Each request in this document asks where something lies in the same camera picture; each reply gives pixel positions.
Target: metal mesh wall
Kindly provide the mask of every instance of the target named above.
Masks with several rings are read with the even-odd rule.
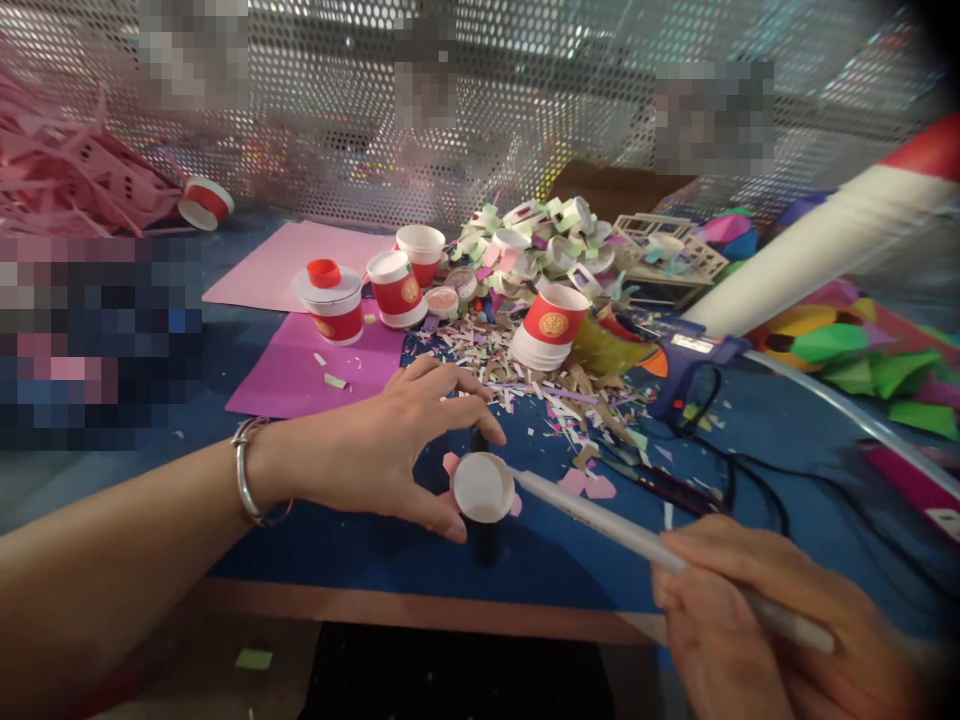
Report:
[[[308,216],[452,227],[501,191],[542,195],[582,157],[652,168],[659,63],[775,63],[775,172],[707,177],[686,210],[746,203],[769,221],[945,112],[944,68],[904,7],[875,0],[250,0],[249,105],[149,109],[137,0],[0,0],[3,57],[161,167]],[[397,126],[394,22],[446,22],[456,127]]]

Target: craft table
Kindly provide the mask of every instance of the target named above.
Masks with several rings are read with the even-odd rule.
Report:
[[[277,218],[239,215],[219,232],[197,235],[204,288],[279,224]],[[186,404],[167,408],[165,425],[143,431],[137,450],[0,458],[0,475],[37,479],[31,493],[0,508],[0,532],[234,432],[242,418],[224,405],[283,315],[206,305],[203,318],[202,387]],[[413,341],[407,340],[404,362],[415,352]],[[724,427],[707,435],[711,442],[848,483],[914,556],[948,567],[952,558],[945,543],[856,455],[853,443],[861,437],[856,426],[788,380],[747,363],[728,369],[724,378],[714,410]],[[515,406],[513,415],[498,413],[510,439],[498,452],[510,465],[559,479],[570,463],[570,445],[562,437],[544,437],[548,428],[541,401],[521,399]],[[646,420],[642,429],[651,436],[648,454],[657,465],[680,477],[718,482],[714,459],[699,447],[653,439],[668,434],[654,421]],[[436,492],[446,489],[441,459],[448,451],[464,452],[467,439],[466,431],[456,432],[429,446],[416,466],[418,482]],[[796,542],[814,560],[857,582],[904,630],[935,633],[937,616],[928,611],[939,609],[937,598],[850,513],[805,480],[763,475],[789,509]],[[612,473],[608,477],[618,494],[605,506],[653,530],[663,528],[661,501]],[[299,502],[279,527],[254,529],[237,543],[200,583],[192,601],[269,615],[611,642],[643,642],[655,635],[658,616],[647,562],[518,492],[523,512],[504,521],[503,554],[488,569],[474,563],[468,547],[419,527]],[[735,516],[758,527],[772,522],[746,479],[740,482]],[[676,513],[675,523],[689,521]]]

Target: red bottle cap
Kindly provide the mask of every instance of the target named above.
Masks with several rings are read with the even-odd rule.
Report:
[[[314,260],[307,265],[307,275],[314,287],[330,288],[340,284],[340,268],[333,260]]]

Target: bracelet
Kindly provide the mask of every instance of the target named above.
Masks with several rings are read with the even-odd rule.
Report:
[[[290,508],[293,507],[293,498],[290,498],[287,501],[287,507],[279,517],[269,518],[267,517],[269,511],[263,512],[257,507],[257,504],[253,501],[253,495],[250,493],[250,487],[247,485],[245,460],[247,445],[250,444],[250,433],[268,422],[270,421],[263,416],[248,418],[237,428],[237,432],[233,434],[233,439],[230,441],[230,444],[237,449],[237,487],[240,490],[240,501],[243,503],[243,509],[247,511],[250,520],[260,527],[277,525],[290,514]]]

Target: wooden table edge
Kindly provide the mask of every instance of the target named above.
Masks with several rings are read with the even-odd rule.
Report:
[[[663,644],[663,616],[488,600],[204,578],[186,599],[200,611],[392,625],[615,645]]]

